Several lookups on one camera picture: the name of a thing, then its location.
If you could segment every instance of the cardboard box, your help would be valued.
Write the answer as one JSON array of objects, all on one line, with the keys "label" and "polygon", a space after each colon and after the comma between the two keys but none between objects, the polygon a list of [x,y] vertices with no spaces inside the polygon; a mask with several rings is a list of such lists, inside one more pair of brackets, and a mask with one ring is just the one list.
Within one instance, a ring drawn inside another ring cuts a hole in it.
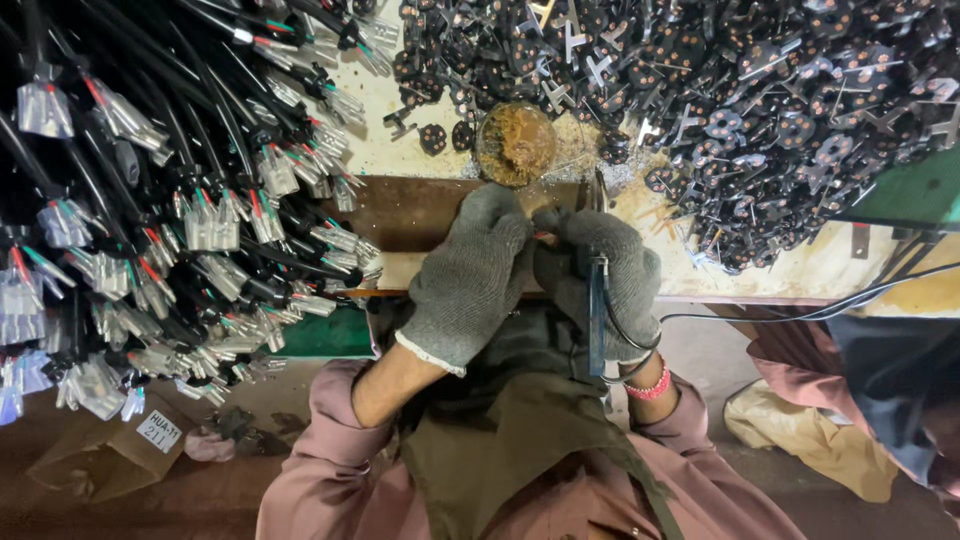
[{"label": "cardboard box", "polygon": [[91,503],[159,482],[193,428],[154,394],[146,396],[144,412],[129,422],[119,414],[108,422],[85,410],[76,414],[77,422],[27,475],[51,489],[73,490]]}]

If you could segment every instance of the cable bundle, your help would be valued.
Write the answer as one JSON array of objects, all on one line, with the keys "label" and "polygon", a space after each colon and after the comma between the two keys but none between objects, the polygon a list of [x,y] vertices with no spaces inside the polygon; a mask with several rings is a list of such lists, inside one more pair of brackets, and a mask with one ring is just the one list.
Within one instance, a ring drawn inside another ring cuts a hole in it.
[{"label": "cable bundle", "polygon": [[356,49],[390,75],[398,29],[373,2],[257,4],[0,6],[0,425],[53,384],[104,420],[153,378],[219,405],[282,368],[257,351],[283,326],[375,279],[319,206],[363,186],[342,162],[363,105],[327,69]]}]

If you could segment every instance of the pink shirt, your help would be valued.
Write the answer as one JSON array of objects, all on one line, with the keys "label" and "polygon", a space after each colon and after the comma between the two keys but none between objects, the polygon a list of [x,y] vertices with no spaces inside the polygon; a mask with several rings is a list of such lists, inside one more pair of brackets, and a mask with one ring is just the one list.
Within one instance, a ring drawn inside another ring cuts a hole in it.
[{"label": "pink shirt", "polygon": [[[363,429],[350,402],[366,360],[334,360],[310,389],[312,423],[260,505],[261,540],[428,540],[426,511],[401,461],[367,476],[393,426]],[[707,439],[700,394],[676,379],[680,403],[666,419],[628,437],[657,480],[686,540],[801,540],[762,492],[740,477]],[[485,538],[586,540],[588,523],[634,538],[660,538],[642,491],[598,452],[572,454],[511,498]]]}]

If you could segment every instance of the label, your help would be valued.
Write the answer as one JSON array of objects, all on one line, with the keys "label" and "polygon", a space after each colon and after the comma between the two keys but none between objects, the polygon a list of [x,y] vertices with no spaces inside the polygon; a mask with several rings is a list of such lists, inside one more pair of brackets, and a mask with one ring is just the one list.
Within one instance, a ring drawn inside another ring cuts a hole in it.
[{"label": "label", "polygon": [[157,411],[151,412],[150,416],[143,421],[143,424],[140,424],[140,427],[136,429],[136,432],[143,435],[143,438],[150,441],[164,454],[170,452],[174,443],[183,434],[180,428],[174,426],[173,422],[167,420],[166,416]]}]

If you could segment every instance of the green mat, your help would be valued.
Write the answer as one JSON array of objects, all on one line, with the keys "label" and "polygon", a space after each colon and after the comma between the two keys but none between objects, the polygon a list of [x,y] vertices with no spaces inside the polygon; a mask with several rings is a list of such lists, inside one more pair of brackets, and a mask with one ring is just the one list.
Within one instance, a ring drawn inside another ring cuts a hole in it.
[{"label": "green mat", "polygon": [[862,201],[831,219],[960,231],[960,146],[884,172]]},{"label": "green mat", "polygon": [[367,314],[358,309],[337,307],[329,317],[307,313],[283,329],[283,339],[286,347],[274,356],[373,357]]}]

